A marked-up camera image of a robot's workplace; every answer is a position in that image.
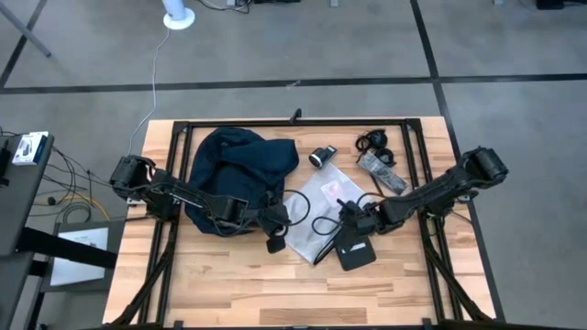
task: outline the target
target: wooden tabletop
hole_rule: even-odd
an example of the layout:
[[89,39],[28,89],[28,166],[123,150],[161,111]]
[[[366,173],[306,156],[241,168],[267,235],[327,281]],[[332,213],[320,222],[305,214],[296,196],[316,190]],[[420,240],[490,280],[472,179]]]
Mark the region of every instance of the wooden tabletop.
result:
[[[444,119],[422,117],[433,176],[455,164]],[[150,121],[142,155],[164,168],[172,136],[172,120]],[[369,175],[361,170],[354,148],[356,138],[373,126],[255,127],[264,138],[295,140],[300,165],[286,178],[286,188],[299,189],[315,172],[307,160],[317,147],[338,148],[333,163],[365,192],[375,191]],[[393,170],[409,182],[404,144],[399,127],[385,127],[397,161]],[[194,131],[190,160],[213,128]],[[415,154],[417,144],[412,138]],[[179,146],[183,145],[183,135]],[[181,158],[181,148],[176,157]],[[424,182],[419,158],[418,175]],[[456,212],[470,219],[467,208]],[[132,216],[144,209],[132,208]],[[126,224],[116,271],[105,308],[104,322],[115,319],[145,279],[153,234],[153,220]],[[491,296],[471,223],[455,215],[445,226],[457,279],[470,297],[494,316]],[[426,263],[415,217],[385,236],[372,236],[377,260],[353,271],[343,271],[335,253],[312,266],[293,250],[267,253],[262,233],[231,238],[201,234],[182,215],[173,262],[172,282],[165,323],[183,320],[184,326],[271,325],[420,325],[435,319],[426,274]],[[451,316],[446,284],[440,280],[447,316]],[[151,296],[150,320],[157,308],[159,287]]]

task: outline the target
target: plastic bag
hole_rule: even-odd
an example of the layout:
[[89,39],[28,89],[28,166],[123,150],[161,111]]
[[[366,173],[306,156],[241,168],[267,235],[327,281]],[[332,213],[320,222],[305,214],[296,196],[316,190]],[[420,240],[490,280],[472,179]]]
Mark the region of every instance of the plastic bag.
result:
[[359,166],[373,174],[380,182],[383,182],[383,184],[398,196],[401,195],[407,187],[407,183],[404,179],[393,173],[387,165],[370,152],[367,152],[360,157]]
[[[342,206],[337,203],[337,199],[343,202],[357,201],[365,192],[332,164],[327,164],[322,170],[318,170],[300,192],[310,200],[310,214],[301,224],[289,228],[285,242],[312,263],[318,252],[337,233],[337,230],[333,231],[337,224],[318,220],[317,231],[321,233],[333,231],[331,235],[321,236],[312,229],[312,221],[318,216],[326,216],[338,221],[338,212]],[[369,202],[372,202],[372,199],[365,197],[361,204]],[[292,195],[284,204],[292,221],[301,219],[307,212],[307,202],[298,194]]]

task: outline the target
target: black floor stripe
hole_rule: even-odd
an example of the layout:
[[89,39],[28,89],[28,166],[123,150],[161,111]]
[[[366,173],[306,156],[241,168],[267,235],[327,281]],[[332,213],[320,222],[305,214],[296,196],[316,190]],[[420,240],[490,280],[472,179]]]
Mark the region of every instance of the black floor stripe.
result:
[[569,82],[587,80],[587,73],[505,74],[481,76],[439,77],[441,83],[524,83]]
[[[334,78],[334,79],[299,79],[267,80],[244,82],[169,82],[158,83],[158,91],[189,91],[240,88],[274,88],[274,87],[315,87],[315,86],[360,86],[377,84],[417,84],[431,83],[429,77],[387,77],[387,78]],[[106,92],[143,92],[150,91],[149,83],[88,86],[51,86],[51,87],[13,87],[0,90],[0,94],[65,94],[65,93],[106,93]]]
[[[455,153],[455,157],[459,159],[459,142],[457,141],[457,135],[455,134],[455,129],[452,125],[452,120],[450,118],[450,111],[449,106],[447,104],[447,98],[444,95],[444,91],[442,89],[442,80],[439,78],[437,63],[434,59],[434,52],[432,51],[432,44],[430,43],[430,38],[428,37],[428,33],[426,31],[426,25],[424,23],[424,18],[422,17],[422,11],[420,10],[420,5],[418,4],[417,0],[410,0],[410,4],[412,5],[412,12],[414,14],[415,23],[418,28],[420,40],[422,41],[424,53],[426,55],[426,63],[428,65],[428,69],[430,70],[430,76],[432,77],[432,86],[434,88],[435,97],[437,98],[438,110],[445,119],[447,129],[449,131],[449,138],[452,150]],[[482,259],[482,265],[485,269],[485,277],[487,279],[489,291],[492,296],[493,309],[495,310],[497,318],[504,321],[504,308],[499,298],[499,292],[497,291],[497,286],[495,284],[495,280],[493,277],[493,271],[491,268],[491,264],[489,262],[489,256],[487,255],[487,249],[485,248],[485,243],[483,241],[482,231],[479,226],[479,220],[477,214],[475,213],[475,208],[472,205],[472,203],[469,210],[471,212],[471,221],[473,222],[473,230],[477,238],[479,252]]]
[[[489,76],[448,76],[448,77],[375,77],[375,78],[332,78],[332,79],[300,79],[300,80],[266,80],[242,82],[164,82],[157,84],[158,91],[191,91],[215,89],[243,88],[276,88],[276,87],[320,87],[320,86],[362,86],[362,85],[395,85],[432,83],[524,83],[524,82],[569,82],[587,81],[587,73],[560,74],[516,74]],[[76,94],[76,93],[112,93],[112,92],[145,92],[150,91],[148,83],[113,84],[113,85],[82,85],[82,86],[40,86],[40,87],[7,87],[0,89],[0,94]],[[440,113],[447,111],[440,107]]]
[[[39,3],[37,4],[35,11],[33,11],[33,15],[30,17],[30,20],[27,23],[27,28],[29,30],[32,31],[32,29],[35,27],[35,24],[37,24],[37,21],[39,20],[40,13],[43,11],[43,8],[45,7],[46,4],[47,4],[47,0],[39,0]],[[8,82],[8,78],[10,77],[10,73],[12,73],[12,70],[15,69],[15,66],[17,65],[18,58],[20,57],[20,53],[22,53],[22,50],[25,48],[26,44],[27,44],[27,38],[25,36],[20,36],[20,39],[18,40],[17,46],[15,47],[14,51],[12,52],[12,55],[10,55],[10,59],[8,60],[8,63],[4,67],[4,71],[2,72],[2,75],[0,76],[0,89],[4,88],[4,86],[6,85],[6,82]]]

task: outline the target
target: concrete floor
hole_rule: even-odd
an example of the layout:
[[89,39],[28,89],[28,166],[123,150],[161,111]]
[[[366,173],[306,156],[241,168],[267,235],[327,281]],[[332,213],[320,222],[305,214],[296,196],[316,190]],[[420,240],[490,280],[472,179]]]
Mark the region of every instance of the concrete floor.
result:
[[[38,0],[0,0],[28,21]],[[586,7],[539,12],[529,1],[418,1],[441,76],[587,72]],[[186,1],[194,27],[172,32],[158,82],[428,76],[409,0],[305,0],[255,5],[248,16]],[[150,83],[154,49],[165,36],[159,1],[49,0],[34,28],[53,51],[27,43],[6,88]],[[18,33],[0,17],[0,68]],[[444,84],[461,150],[493,147],[510,168],[476,201],[507,321],[587,328],[586,81]],[[56,145],[108,177],[149,92],[1,94],[0,126],[49,130]],[[159,92],[153,118],[440,116],[431,84],[183,90]],[[139,153],[145,128],[135,139]],[[48,170],[56,179],[58,172]],[[43,184],[42,191],[52,190]],[[94,196],[111,215],[125,205],[107,189]],[[35,209],[35,213],[49,210]],[[53,217],[30,218],[49,230]],[[30,280],[12,328],[21,329],[36,283]],[[55,329],[101,323],[107,293],[54,293],[40,321]]]

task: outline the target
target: black earbuds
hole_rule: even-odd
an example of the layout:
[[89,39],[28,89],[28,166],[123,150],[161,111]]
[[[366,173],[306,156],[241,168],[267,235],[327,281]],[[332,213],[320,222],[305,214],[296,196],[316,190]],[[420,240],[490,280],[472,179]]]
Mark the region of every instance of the black earbuds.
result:
[[385,130],[382,128],[374,129],[371,132],[360,136],[355,142],[355,148],[360,151],[359,159],[370,149],[375,149],[375,157],[377,157],[383,164],[392,167],[395,165],[393,152],[386,148],[386,146],[387,136],[385,135]]

